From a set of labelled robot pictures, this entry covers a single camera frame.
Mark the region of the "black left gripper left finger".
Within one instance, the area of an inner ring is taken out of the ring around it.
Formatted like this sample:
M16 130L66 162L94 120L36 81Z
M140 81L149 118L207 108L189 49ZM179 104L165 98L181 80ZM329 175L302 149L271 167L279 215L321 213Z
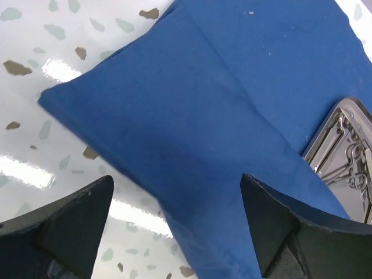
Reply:
M1 278L91 278L114 191L111 176L1 223Z

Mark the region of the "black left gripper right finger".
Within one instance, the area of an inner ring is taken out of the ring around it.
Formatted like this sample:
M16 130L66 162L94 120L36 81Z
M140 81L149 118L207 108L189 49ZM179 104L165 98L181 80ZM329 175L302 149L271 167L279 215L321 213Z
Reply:
M250 175L241 179L263 278L371 278L371 226L326 213Z

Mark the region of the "blue surgical drape cloth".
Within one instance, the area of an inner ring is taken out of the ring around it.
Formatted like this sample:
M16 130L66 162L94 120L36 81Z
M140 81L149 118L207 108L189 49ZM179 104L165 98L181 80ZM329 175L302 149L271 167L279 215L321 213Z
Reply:
M371 62L335 1L175 1L142 37L39 104L153 195L199 278L259 278L248 173L346 212L301 157Z

